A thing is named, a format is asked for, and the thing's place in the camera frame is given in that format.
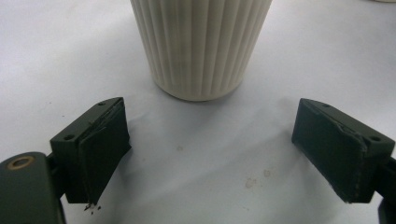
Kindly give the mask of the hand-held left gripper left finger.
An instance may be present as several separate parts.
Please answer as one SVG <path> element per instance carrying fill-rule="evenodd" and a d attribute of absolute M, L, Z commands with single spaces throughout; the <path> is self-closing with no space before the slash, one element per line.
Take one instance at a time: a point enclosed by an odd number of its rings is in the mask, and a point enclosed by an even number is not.
<path fill-rule="evenodd" d="M 65 171 L 70 203 L 98 203 L 121 158 L 131 149 L 121 97 L 95 104 L 50 140 Z"/>

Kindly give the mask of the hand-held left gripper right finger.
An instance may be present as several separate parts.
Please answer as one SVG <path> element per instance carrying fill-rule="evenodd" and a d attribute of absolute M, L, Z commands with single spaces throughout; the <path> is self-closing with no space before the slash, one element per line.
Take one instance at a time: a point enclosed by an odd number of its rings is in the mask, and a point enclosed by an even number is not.
<path fill-rule="evenodd" d="M 395 142 L 337 108 L 302 98 L 291 138 L 346 203 L 395 202 Z"/>

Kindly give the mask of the cream pump bottle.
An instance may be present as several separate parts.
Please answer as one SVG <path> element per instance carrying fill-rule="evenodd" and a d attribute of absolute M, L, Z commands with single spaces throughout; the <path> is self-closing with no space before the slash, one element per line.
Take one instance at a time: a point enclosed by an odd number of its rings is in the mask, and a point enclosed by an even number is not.
<path fill-rule="evenodd" d="M 182 100 L 242 82 L 273 0 L 130 0 L 154 83 Z"/>

